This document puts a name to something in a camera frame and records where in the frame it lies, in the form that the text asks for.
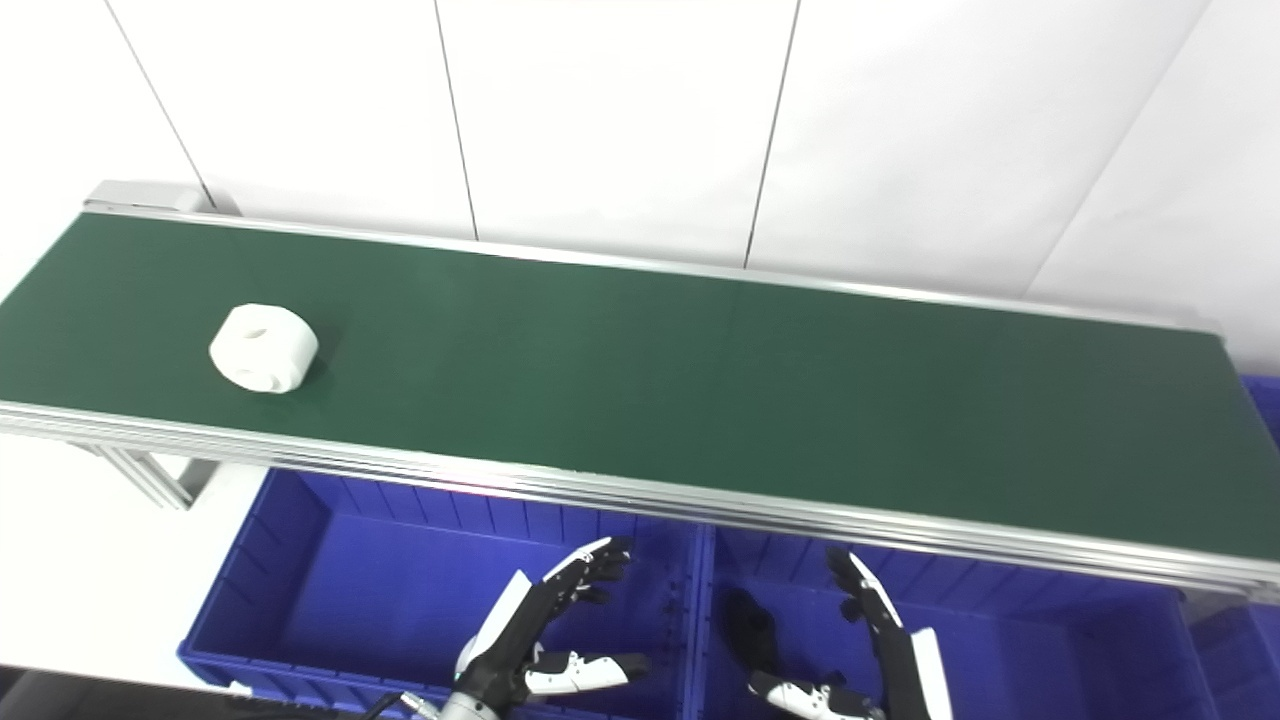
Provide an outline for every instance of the blue plastic bin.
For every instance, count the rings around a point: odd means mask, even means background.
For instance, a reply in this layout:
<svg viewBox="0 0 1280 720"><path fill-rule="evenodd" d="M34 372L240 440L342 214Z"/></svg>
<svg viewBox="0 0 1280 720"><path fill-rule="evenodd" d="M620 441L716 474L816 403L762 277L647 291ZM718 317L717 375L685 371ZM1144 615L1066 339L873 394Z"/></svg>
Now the blue plastic bin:
<svg viewBox="0 0 1280 720"><path fill-rule="evenodd" d="M824 541L717 532L703 623L704 720L776 720L745 692L746 671L719 632L717 600L749 591L776 619L781 671L818 680L833 670L878 697L879 671L863 624L838 611L845 594L826 568ZM1170 588L886 548L854 547L878 574L909 630L938 634L957 720L1215 720L1190 635Z"/></svg>
<svg viewBox="0 0 1280 720"><path fill-rule="evenodd" d="M1280 378L1244 375L1240 379L1244 382L1244 388L1249 391L1253 405L1258 407L1262 421L1271 430L1271 437L1280 446Z"/></svg>
<svg viewBox="0 0 1280 720"><path fill-rule="evenodd" d="M1192 637L1222 720L1280 717L1280 607L1231 607Z"/></svg>
<svg viewBox="0 0 1280 720"><path fill-rule="evenodd" d="M628 534L634 562L611 583L612 602L575 606L543 643L645 652L653 671L522 714L669 720L691 692L707 533L658 518L273 470L179 656L209 683L238 680L262 697L347 711L392 689L440 700L512 573L536 580L570 550Z"/></svg>

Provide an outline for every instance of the cable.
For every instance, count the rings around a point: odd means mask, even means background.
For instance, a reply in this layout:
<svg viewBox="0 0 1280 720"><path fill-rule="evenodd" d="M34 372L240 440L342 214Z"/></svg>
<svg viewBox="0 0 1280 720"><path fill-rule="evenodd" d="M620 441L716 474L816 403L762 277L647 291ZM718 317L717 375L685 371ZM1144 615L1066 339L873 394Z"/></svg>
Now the cable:
<svg viewBox="0 0 1280 720"><path fill-rule="evenodd" d="M381 715L384 710L396 705L396 702L399 701L399 696L401 693L387 693L383 697L378 698L378 702L375 702L374 706L369 708L369 712L361 715L360 720L374 720L375 717Z"/></svg>

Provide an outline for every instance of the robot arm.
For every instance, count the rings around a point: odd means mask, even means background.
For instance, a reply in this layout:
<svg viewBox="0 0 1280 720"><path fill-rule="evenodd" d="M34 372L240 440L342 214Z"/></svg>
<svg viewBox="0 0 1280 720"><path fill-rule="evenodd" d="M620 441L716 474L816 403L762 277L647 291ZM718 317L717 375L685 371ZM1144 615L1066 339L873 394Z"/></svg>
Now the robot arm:
<svg viewBox="0 0 1280 720"><path fill-rule="evenodd" d="M933 629L908 633L879 579L852 552L827 548L827 566L850 596L840 606L841 615L850 623L867 620L884 682L884 707L852 691L787 682L762 671L751 675L750 691L805 720L951 720L951 697Z"/></svg>
<svg viewBox="0 0 1280 720"><path fill-rule="evenodd" d="M594 584L621 579L630 548L630 538L598 539L575 550L536 584L517 571L460 656L442 720L500 720L530 696L608 688L645 675L644 655L544 653L538 643L547 625L575 602L608 601L609 594Z"/></svg>

